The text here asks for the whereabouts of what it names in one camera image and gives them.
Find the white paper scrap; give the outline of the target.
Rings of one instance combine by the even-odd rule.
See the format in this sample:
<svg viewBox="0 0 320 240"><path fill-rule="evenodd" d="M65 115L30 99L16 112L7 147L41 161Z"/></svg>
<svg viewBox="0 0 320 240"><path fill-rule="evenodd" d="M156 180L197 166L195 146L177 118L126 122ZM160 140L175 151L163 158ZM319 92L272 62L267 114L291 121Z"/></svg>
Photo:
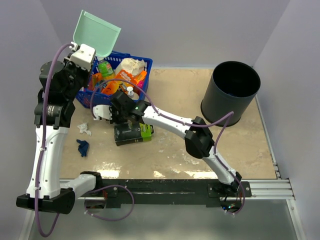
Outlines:
<svg viewBox="0 0 320 240"><path fill-rule="evenodd" d="M88 136L92 135L87 122L77 125L77 128L79 129L80 134L87 134Z"/></svg>

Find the teal plastic dustpan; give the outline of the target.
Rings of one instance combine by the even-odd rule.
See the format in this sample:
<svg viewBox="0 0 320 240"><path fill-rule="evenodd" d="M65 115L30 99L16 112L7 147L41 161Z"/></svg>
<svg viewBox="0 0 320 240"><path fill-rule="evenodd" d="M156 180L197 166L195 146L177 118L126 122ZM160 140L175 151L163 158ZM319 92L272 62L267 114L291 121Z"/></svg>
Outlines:
<svg viewBox="0 0 320 240"><path fill-rule="evenodd" d="M73 42L95 49L97 57L108 57L117 42L121 28L82 10L73 32Z"/></svg>

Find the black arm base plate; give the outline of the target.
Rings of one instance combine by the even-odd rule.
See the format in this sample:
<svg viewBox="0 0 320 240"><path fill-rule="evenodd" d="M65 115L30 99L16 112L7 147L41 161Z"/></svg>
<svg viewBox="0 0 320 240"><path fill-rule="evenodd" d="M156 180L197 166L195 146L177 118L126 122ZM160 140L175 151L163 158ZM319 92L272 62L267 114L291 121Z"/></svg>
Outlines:
<svg viewBox="0 0 320 240"><path fill-rule="evenodd" d="M87 200L106 201L107 208L136 205L203 205L208 208L235 204L237 193L227 192L217 179L103 179L110 188L82 195Z"/></svg>

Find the dark blue paper scrap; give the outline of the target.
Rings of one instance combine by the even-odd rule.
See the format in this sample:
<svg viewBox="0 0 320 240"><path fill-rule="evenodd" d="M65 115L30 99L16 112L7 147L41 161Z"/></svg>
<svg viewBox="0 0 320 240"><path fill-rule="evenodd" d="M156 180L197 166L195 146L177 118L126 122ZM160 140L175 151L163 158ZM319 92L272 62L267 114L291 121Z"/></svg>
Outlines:
<svg viewBox="0 0 320 240"><path fill-rule="evenodd" d="M76 142L78 143L78 151L81 157L86 157L88 150L89 150L89 143L86 140L77 139Z"/></svg>

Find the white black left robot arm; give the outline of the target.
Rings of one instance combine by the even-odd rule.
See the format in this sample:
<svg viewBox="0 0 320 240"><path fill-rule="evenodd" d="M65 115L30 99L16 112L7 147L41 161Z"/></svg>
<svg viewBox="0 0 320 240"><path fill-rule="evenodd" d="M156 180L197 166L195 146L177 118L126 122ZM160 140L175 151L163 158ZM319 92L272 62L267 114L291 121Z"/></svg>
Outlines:
<svg viewBox="0 0 320 240"><path fill-rule="evenodd" d="M16 198L16 206L40 212L69 214L77 198L86 193L99 196L104 190L98 172L83 171L66 184L60 184L64 144L75 111L74 99L87 85L93 64L81 67L65 58L57 61L50 82L46 117L43 118L45 89L38 93L34 110L36 151L26 192Z"/></svg>

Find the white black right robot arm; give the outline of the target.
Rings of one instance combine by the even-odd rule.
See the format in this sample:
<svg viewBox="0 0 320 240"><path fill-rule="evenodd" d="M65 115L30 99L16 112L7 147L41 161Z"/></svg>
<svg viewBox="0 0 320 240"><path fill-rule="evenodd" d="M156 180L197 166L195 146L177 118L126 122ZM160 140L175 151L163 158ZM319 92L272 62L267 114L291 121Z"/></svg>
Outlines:
<svg viewBox="0 0 320 240"><path fill-rule="evenodd" d="M203 160L212 169L227 196L245 192L242 176L218 152L218 142L213 139L209 126L201 117L177 116L157 108L151 101L134 101L120 90L111 97L110 102L122 118L162 128L184 139L186 152Z"/></svg>

